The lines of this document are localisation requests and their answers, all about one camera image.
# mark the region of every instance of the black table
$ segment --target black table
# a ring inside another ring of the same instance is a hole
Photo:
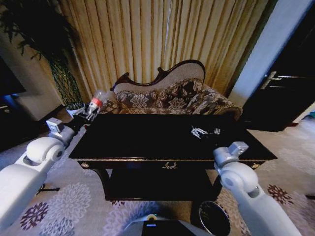
[[[199,139],[192,126],[220,134]],[[240,162],[253,169],[276,159],[233,118],[209,115],[98,115],[70,158],[97,172],[107,200],[213,201],[220,179],[212,185],[205,170],[234,141],[249,146]]]

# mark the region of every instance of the carpet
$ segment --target carpet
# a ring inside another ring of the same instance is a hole
[[[60,191],[35,196],[2,236],[115,236],[132,219],[162,209],[168,209],[172,218],[189,222],[191,202],[106,201],[97,174],[68,159],[84,132],[81,128],[48,173],[46,187],[60,187]],[[250,132],[278,157],[256,169],[260,185],[281,204],[302,235],[315,236],[315,201],[305,197],[315,195],[315,119],[304,119],[283,132]],[[27,144],[0,153],[0,169],[14,163]],[[213,181],[215,171],[208,171],[208,176]],[[222,190],[218,203],[229,215],[230,235],[251,235],[227,190]]]

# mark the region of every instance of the floral sofa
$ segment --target floral sofa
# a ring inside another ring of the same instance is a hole
[[[204,84],[201,62],[186,60],[159,74],[151,83],[139,84],[120,77],[106,96],[101,113],[230,115],[238,119],[242,109]]]

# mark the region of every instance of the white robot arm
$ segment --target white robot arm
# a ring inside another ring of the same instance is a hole
[[[231,190],[250,232],[253,236],[300,236],[281,206],[262,190],[255,171],[238,162],[238,155],[247,148],[243,142],[234,142],[229,148],[214,150],[214,156],[221,183]]]
[[[47,178],[47,172],[64,151],[61,141],[51,137],[32,141],[27,151],[0,171],[0,232],[19,217]]]

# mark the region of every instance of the bottle label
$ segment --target bottle label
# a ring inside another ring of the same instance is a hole
[[[92,101],[91,102],[93,102],[93,103],[95,103],[98,107],[102,107],[103,106],[103,103],[102,103],[102,101],[100,101],[100,100],[98,100],[97,98],[92,98]]]

